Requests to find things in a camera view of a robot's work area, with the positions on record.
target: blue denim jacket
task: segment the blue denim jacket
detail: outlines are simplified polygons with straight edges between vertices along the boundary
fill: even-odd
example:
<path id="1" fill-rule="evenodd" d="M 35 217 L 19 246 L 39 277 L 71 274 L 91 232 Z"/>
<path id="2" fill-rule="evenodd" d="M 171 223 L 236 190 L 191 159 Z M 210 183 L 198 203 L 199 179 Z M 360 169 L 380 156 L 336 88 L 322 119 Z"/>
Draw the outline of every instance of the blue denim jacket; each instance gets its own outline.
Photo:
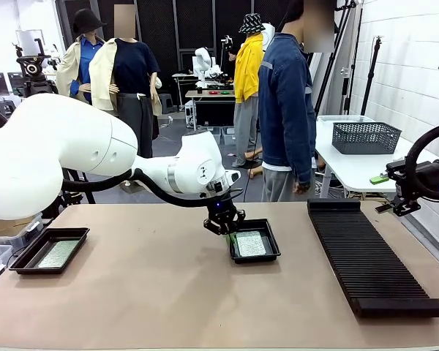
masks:
<path id="1" fill-rule="evenodd" d="M 299 183 L 309 183 L 316 129 L 312 78 L 294 36 L 275 34 L 258 75 L 263 161 L 291 167 Z"/>

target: gray pants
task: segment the gray pants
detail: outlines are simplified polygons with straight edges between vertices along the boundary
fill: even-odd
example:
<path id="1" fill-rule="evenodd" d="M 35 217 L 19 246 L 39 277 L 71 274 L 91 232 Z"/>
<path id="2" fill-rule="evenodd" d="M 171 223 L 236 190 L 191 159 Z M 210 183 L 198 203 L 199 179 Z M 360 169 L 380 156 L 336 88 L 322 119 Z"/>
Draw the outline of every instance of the gray pants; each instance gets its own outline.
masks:
<path id="1" fill-rule="evenodd" d="M 254 151 L 257 143 L 258 97 L 250 97 L 234 109 L 234 134 L 236 135 L 235 166 L 246 163 L 245 153 Z"/>
<path id="2" fill-rule="evenodd" d="M 306 194 L 298 195 L 293 192 L 294 175 L 292 172 L 280 172 L 263 169 L 263 203 L 281 203 L 290 201 L 307 201 L 315 197 L 315 174 L 312 172 L 310 189 Z"/>
<path id="3" fill-rule="evenodd" d="M 138 139 L 137 155 L 145 159 L 153 157 L 153 107 L 148 97 L 137 94 L 117 94 L 119 118 L 132 128 Z"/>

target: table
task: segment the table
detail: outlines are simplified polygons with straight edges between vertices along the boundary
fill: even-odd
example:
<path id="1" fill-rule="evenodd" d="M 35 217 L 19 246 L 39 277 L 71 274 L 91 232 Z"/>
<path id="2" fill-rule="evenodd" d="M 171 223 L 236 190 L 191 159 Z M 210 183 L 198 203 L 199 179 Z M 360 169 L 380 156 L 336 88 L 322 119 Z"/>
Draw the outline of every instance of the table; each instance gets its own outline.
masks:
<path id="1" fill-rule="evenodd" d="M 218 94 L 210 94 L 210 91 L 217 91 Z M 221 94 L 223 91 L 227 91 L 229 94 L 223 95 Z M 223 98 L 223 99 L 227 99 L 227 98 L 231 98 L 234 103 L 236 102 L 236 97 L 234 95 L 234 90 L 202 90 L 201 94 L 199 94 L 196 90 L 189 90 L 186 94 L 185 97 L 188 99 L 192 99 L 192 116 L 193 116 L 193 129 L 197 130 L 197 116 L 195 115 L 195 99 L 218 99 L 218 98 Z"/>
<path id="2" fill-rule="evenodd" d="M 52 227 L 88 227 L 61 276 L 0 276 L 0 347 L 439 349 L 439 319 L 354 317 L 306 203 L 238 203 L 268 218 L 282 255 L 236 265 L 205 208 L 74 205 Z M 431 297 L 439 262 L 391 214 L 364 213 Z"/>
<path id="3" fill-rule="evenodd" d="M 393 155 L 344 155 L 331 144 L 333 123 L 338 121 L 337 118 L 359 118 L 360 116 L 332 117 L 320 116 L 317 122 L 315 150 L 326 163 L 320 197 L 328 196 L 332 172 L 344 188 L 352 192 L 394 193 L 395 181 L 390 180 L 374 185 L 369 180 L 384 173 L 388 163 L 405 157 L 413 144 L 401 137 Z M 432 162 L 437 158 L 437 156 L 428 151 L 422 151 L 419 156 L 419 162 Z"/>
<path id="4" fill-rule="evenodd" d="M 181 92 L 181 84 L 180 80 L 198 80 L 198 77 L 195 77 L 194 75 L 187 75 L 185 73 L 176 73 L 173 75 L 174 80 L 177 82 L 177 90 L 179 91 L 179 110 L 182 110 L 184 108 L 184 105 L 182 104 L 182 92 Z"/>

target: slotted rack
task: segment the slotted rack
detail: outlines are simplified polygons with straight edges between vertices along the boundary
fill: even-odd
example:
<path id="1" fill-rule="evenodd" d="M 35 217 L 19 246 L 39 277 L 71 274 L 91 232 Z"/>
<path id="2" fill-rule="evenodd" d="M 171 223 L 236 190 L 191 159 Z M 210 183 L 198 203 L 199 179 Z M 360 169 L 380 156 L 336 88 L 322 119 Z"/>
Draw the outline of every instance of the slotted rack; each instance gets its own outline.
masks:
<path id="1" fill-rule="evenodd" d="M 358 200 L 309 200 L 307 209 L 356 316 L 439 317 L 439 299 L 426 294 Z"/>

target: blue shirt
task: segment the blue shirt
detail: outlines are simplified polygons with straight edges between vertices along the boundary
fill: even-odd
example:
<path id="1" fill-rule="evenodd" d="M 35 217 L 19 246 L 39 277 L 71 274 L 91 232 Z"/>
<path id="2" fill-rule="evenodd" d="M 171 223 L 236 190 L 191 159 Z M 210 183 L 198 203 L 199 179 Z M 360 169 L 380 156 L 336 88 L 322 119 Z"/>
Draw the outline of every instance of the blue shirt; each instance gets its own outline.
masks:
<path id="1" fill-rule="evenodd" d="M 150 75 L 160 67 L 144 42 L 125 42 L 116 39 L 117 53 L 114 59 L 114 80 L 121 93 L 150 96 Z"/>
<path id="2" fill-rule="evenodd" d="M 80 57 L 80 68 L 78 70 L 78 80 L 81 84 L 87 84 L 91 82 L 89 77 L 89 63 L 96 55 L 96 52 L 103 46 L 103 43 L 98 41 L 95 45 L 92 45 L 89 40 L 85 37 L 81 38 L 80 41 L 80 49 L 81 49 L 81 57 Z M 72 81 L 70 86 L 71 95 L 75 96 L 78 94 L 78 89 L 80 88 L 80 83 L 76 80 Z M 91 102 L 91 94 L 84 93 L 85 99 L 88 102 Z"/>
<path id="3" fill-rule="evenodd" d="M 263 161 L 290 167 L 295 179 L 307 184 L 315 152 L 316 120 L 312 78 L 294 36 L 275 34 L 258 75 Z"/>

